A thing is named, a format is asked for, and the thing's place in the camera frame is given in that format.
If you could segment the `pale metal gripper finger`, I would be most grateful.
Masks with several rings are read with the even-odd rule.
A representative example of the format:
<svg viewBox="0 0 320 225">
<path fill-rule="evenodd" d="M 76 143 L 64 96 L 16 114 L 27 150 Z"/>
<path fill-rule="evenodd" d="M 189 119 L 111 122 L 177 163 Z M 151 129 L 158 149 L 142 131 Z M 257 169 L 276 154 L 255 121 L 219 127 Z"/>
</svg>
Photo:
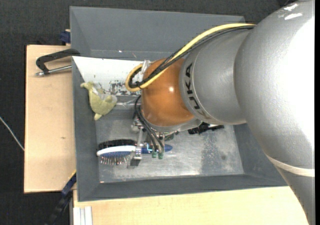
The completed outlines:
<svg viewBox="0 0 320 225">
<path fill-rule="evenodd" d="M 134 169 L 138 167 L 141 160 L 142 160 L 142 149 L 138 147 L 130 153 L 128 157 L 127 168 Z"/>
</svg>

